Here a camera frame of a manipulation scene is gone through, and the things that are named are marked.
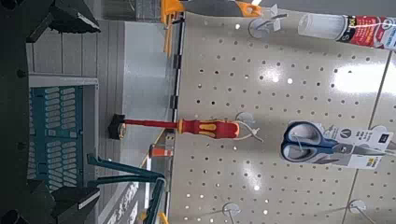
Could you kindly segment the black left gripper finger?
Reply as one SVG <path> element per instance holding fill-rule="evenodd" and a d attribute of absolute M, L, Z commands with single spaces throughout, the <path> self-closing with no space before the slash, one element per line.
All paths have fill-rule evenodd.
<path fill-rule="evenodd" d="M 38 20 L 27 43 L 35 43 L 47 28 L 58 33 L 85 34 L 100 33 L 98 21 L 92 15 L 84 0 L 53 0 L 44 15 Z"/>
<path fill-rule="evenodd" d="M 30 224 L 83 224 L 95 207 L 99 188 L 61 187 L 50 191 L 44 181 L 28 180 Z"/>

